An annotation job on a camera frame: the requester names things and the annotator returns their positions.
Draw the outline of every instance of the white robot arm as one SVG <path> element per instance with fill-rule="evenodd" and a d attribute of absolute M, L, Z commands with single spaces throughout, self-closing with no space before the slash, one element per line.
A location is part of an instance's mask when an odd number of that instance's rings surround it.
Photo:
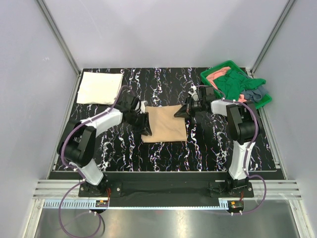
<path fill-rule="evenodd" d="M 195 116 L 196 112 L 201 111 L 207 111 L 227 117 L 229 134 L 233 139 L 233 155 L 225 183 L 225 190 L 228 193 L 234 191 L 240 193 L 248 186 L 249 178 L 247 177 L 245 170 L 248 171 L 251 151 L 255 144 L 255 142 L 251 144 L 249 147 L 250 152 L 247 153 L 247 146 L 255 134 L 255 122 L 253 121 L 250 112 L 237 103 L 217 100 L 212 86 L 203 86 L 199 89 L 194 86 L 188 94 L 189 96 L 186 99 L 185 104 L 175 113 L 175 117 L 191 118 Z M 263 126 L 254 104 L 250 101 L 245 102 L 245 104 L 250 107 L 255 114 L 259 128 L 258 134 L 261 133 Z"/>
<path fill-rule="evenodd" d="M 103 116 L 98 114 L 81 121 L 70 119 L 59 141 L 57 153 L 61 154 L 64 141 L 70 132 L 79 124 L 86 122 L 66 145 L 64 157 L 71 165 L 77 167 L 85 176 L 86 182 L 94 186 L 97 193 L 105 191 L 106 178 L 93 159 L 96 137 L 122 122 L 129 123 L 133 130 L 140 134 L 151 135 L 149 115 L 145 112 L 146 105 L 147 101 L 126 95 L 108 114 L 102 112 Z"/>

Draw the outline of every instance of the tan fabric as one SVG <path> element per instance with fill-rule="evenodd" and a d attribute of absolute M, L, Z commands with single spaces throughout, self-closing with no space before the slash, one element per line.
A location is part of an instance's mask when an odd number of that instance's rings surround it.
<path fill-rule="evenodd" d="M 184 118 L 175 118 L 174 114 L 181 105 L 167 107 L 146 107 L 152 136 L 142 135 L 145 143 L 186 141 L 187 133 Z"/>

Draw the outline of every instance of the green basket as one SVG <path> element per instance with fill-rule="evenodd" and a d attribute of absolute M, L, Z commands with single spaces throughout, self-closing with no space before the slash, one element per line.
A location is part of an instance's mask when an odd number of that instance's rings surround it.
<path fill-rule="evenodd" d="M 202 78 L 202 82 L 205 84 L 205 85 L 211 85 L 209 83 L 209 81 L 207 80 L 207 76 L 217 70 L 220 70 L 222 69 L 223 67 L 227 67 L 229 66 L 230 68 L 232 68 L 233 70 L 236 70 L 238 72 L 241 72 L 243 73 L 244 75 L 247 76 L 247 74 L 245 73 L 245 71 L 243 71 L 242 69 L 240 69 L 233 61 L 231 60 L 228 60 L 224 63 L 221 63 L 215 67 L 212 67 L 204 72 L 202 72 L 200 74 L 201 78 Z M 217 91 L 214 91 L 215 94 L 217 95 L 218 98 L 221 98 L 221 94 L 218 93 Z M 254 105 L 256 106 L 256 109 L 259 109 L 260 107 L 263 107 L 265 104 L 269 103 L 270 101 L 272 101 L 272 98 L 269 94 L 265 94 L 264 97 L 261 99 L 261 101 L 259 101 L 258 103 L 254 103 Z"/>

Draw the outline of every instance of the white wall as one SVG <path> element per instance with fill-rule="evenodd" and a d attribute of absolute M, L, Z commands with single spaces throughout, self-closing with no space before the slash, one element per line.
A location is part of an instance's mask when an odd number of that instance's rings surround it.
<path fill-rule="evenodd" d="M 83 67 L 251 67 L 287 0 L 46 0 Z"/>
<path fill-rule="evenodd" d="M 0 234 L 17 238 L 76 76 L 34 0 L 2 1 L 0 32 Z"/>
<path fill-rule="evenodd" d="M 265 107 L 290 179 L 296 179 L 317 234 L 317 1 L 297 1 L 256 77 L 273 97 Z"/>

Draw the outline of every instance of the black marble surface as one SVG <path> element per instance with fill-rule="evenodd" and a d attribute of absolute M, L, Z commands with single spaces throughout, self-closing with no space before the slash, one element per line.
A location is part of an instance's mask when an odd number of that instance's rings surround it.
<path fill-rule="evenodd" d="M 201 82 L 207 68 L 97 68 L 89 72 L 123 73 L 122 85 L 129 85 L 149 106 L 183 104 L 187 91 Z M 71 117 L 86 119 L 106 105 L 73 103 Z M 232 159 L 233 142 L 228 138 L 227 120 L 220 115 L 199 113 L 186 121 L 186 142 L 143 143 L 127 124 L 109 129 L 96 139 L 94 159 L 102 171 L 225 171 Z M 60 158 L 56 171 L 65 168 Z M 253 148 L 250 170 L 275 171 L 265 133 Z"/>

